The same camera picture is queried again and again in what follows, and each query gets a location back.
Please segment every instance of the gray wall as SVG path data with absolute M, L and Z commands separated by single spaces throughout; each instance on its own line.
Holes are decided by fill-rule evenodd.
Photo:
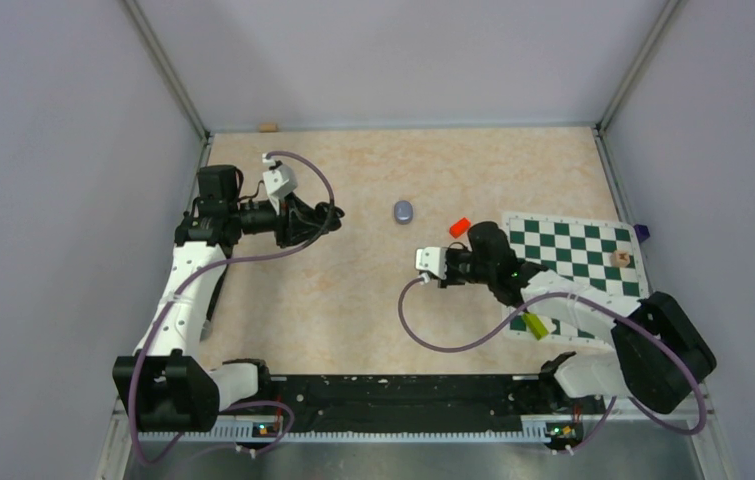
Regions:
M 708 382 L 755 478 L 755 2 L 689 2 L 611 131 L 655 286 L 719 367 Z
M 198 155 L 117 1 L 0 1 L 0 479 L 94 475 Z
M 206 124 L 595 122 L 664 0 L 141 0 Z

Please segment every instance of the chessboard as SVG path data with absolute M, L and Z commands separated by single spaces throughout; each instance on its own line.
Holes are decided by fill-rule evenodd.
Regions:
M 625 223 L 505 212 L 502 227 L 519 258 L 541 263 L 576 283 L 590 285 L 613 295 L 644 298 L 648 281 L 642 253 L 633 227 Z M 615 251 L 630 253 L 626 267 L 614 267 Z M 504 316 L 513 309 L 504 307 Z M 520 339 L 610 347 L 589 333 L 560 322 L 539 317 L 550 332 L 541 340 L 528 330 L 522 318 L 510 324 L 510 335 Z

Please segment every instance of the light wood surface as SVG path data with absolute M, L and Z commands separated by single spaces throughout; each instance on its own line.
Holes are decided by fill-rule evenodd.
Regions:
M 537 372 L 565 347 L 501 334 L 464 353 L 441 354 L 400 326 L 397 299 L 416 276 L 415 249 L 446 246 L 462 217 L 500 222 L 505 210 L 615 220 L 588 128 L 280 132 L 216 135 L 210 165 L 234 164 L 252 193 L 269 150 L 297 152 L 330 179 L 343 227 L 303 252 L 230 268 L 201 360 L 214 367 L 262 358 L 279 374 Z M 287 161 L 297 194 L 325 200 L 321 182 Z M 397 225 L 392 206 L 415 218 Z M 236 256 L 275 251 L 271 234 L 245 237 Z M 485 286 L 413 288 L 405 312 L 431 343 L 457 346 L 500 323 Z

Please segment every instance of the red object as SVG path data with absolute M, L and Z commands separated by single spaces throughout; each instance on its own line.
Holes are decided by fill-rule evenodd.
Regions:
M 459 238 L 463 233 L 468 231 L 468 227 L 470 226 L 471 226 L 471 222 L 468 221 L 467 218 L 462 217 L 460 221 L 451 225 L 451 228 L 448 229 L 448 232 L 451 234 L 452 237 Z

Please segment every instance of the wooden block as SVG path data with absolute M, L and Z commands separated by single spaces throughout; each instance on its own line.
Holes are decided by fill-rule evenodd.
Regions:
M 276 123 L 260 123 L 258 128 L 259 133 L 274 133 L 280 131 Z
M 623 250 L 616 250 L 610 255 L 610 263 L 614 267 L 624 268 L 630 265 L 630 254 Z

